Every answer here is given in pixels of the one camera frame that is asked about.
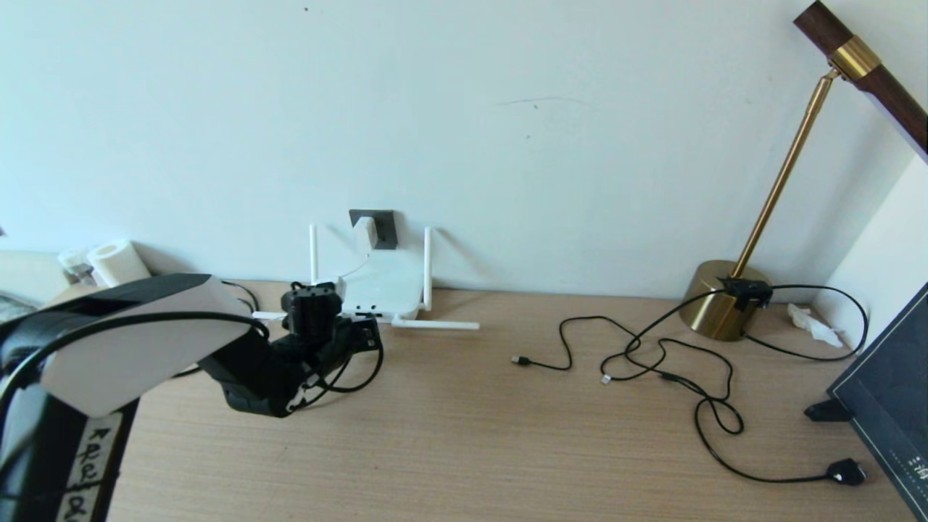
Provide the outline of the white wifi router with antennas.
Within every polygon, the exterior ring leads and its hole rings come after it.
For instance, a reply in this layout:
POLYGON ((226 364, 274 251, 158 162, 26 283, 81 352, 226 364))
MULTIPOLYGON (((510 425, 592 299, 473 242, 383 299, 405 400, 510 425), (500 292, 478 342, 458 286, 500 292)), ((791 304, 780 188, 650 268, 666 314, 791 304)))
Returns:
POLYGON ((344 316, 372 315, 378 323, 397 329, 441 329, 477 331, 478 323, 448 320, 420 320, 418 314, 430 312, 435 228, 423 232, 422 252, 374 250, 354 270, 323 278, 319 272, 318 226, 308 227, 310 236, 310 284, 332 282, 341 297, 344 316))

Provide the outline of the white paper roll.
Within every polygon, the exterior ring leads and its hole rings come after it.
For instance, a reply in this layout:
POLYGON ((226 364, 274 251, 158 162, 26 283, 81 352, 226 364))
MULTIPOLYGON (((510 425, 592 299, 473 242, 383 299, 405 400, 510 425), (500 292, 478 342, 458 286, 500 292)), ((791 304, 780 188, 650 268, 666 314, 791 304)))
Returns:
POLYGON ((93 268, 95 281, 107 288, 152 277, 152 272, 130 240, 99 245, 87 252, 87 261, 93 268))

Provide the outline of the patterned floor rug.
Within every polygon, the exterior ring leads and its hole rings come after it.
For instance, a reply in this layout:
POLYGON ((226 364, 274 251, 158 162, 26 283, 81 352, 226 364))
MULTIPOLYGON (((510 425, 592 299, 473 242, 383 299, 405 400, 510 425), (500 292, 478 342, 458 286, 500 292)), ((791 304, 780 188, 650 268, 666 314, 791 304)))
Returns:
POLYGON ((32 314, 37 309, 35 305, 29 302, 21 301, 6 294, 0 294, 0 324, 9 323, 11 320, 32 314))

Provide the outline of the brass desk lamp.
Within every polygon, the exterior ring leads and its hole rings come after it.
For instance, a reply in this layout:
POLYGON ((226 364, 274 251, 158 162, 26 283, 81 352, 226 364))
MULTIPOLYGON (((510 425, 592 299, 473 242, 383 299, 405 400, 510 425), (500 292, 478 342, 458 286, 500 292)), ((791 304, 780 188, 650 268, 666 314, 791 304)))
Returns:
POLYGON ((822 0, 809 4, 793 20, 793 24, 821 51, 829 69, 816 83, 791 146, 738 259, 734 262, 715 259, 700 264, 680 304, 679 317, 687 327, 717 341, 745 338, 760 311, 760 308, 742 312, 734 310, 733 298, 724 294, 722 278, 764 280, 774 289, 761 272, 749 267, 749 261, 836 79, 844 80, 869 96, 879 109, 884 110, 887 119, 907 139, 919 159, 928 163, 928 110, 895 78, 878 53, 822 0))

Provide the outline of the crumpled white tissue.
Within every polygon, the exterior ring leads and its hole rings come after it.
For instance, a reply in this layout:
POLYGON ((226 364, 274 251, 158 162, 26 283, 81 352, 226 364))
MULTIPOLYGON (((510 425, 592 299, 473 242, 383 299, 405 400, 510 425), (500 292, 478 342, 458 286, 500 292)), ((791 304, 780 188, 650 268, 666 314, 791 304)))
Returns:
POLYGON ((825 323, 822 323, 818 318, 815 318, 809 308, 803 308, 799 307, 799 305, 789 303, 787 304, 787 315, 794 327, 806 331, 813 339, 825 341, 825 343, 832 347, 844 347, 844 343, 842 343, 836 331, 825 323))

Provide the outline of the black plastic clip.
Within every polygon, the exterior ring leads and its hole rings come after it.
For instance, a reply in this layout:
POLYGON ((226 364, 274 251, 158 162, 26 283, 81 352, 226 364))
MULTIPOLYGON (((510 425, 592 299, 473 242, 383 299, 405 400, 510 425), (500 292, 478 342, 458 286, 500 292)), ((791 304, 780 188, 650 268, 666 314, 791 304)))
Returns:
POLYGON ((845 423, 855 417, 855 413, 839 399, 828 399, 809 405, 803 414, 812 422, 817 423, 845 423))

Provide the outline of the dark monitor screen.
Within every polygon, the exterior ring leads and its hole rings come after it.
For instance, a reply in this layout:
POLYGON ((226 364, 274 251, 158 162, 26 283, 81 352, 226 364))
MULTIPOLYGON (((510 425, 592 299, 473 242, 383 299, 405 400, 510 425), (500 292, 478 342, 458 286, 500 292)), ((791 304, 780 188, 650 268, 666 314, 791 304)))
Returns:
POLYGON ((928 282, 826 391, 918 522, 928 522, 928 282))

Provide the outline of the grey wall power socket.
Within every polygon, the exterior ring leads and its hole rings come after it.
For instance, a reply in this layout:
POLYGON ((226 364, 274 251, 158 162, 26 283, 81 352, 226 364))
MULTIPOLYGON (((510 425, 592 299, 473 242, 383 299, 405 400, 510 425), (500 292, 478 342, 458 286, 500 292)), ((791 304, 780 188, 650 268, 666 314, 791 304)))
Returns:
POLYGON ((394 211, 352 209, 349 210, 349 215, 352 225, 354 225, 355 221, 360 217, 375 218, 380 241, 377 243, 374 250, 394 250, 397 248, 397 224, 395 224, 394 211))

